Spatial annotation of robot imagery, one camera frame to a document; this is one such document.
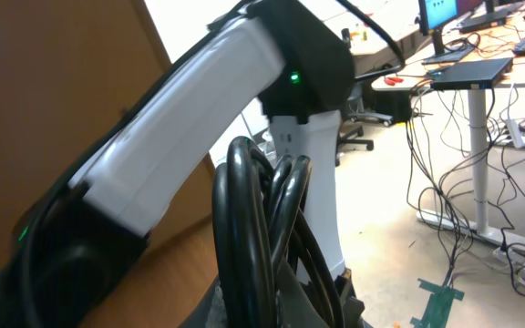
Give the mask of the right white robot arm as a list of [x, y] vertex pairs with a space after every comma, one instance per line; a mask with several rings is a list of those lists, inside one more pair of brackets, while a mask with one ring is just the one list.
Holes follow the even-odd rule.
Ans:
[[[342, 105], [354, 79], [348, 47], [303, 4], [237, 4], [26, 214], [0, 271], [0, 327], [79, 325], [250, 101], [308, 125]], [[309, 152], [272, 164], [252, 139], [230, 142], [212, 191], [218, 273], [185, 326], [345, 326], [310, 223], [320, 168]]]

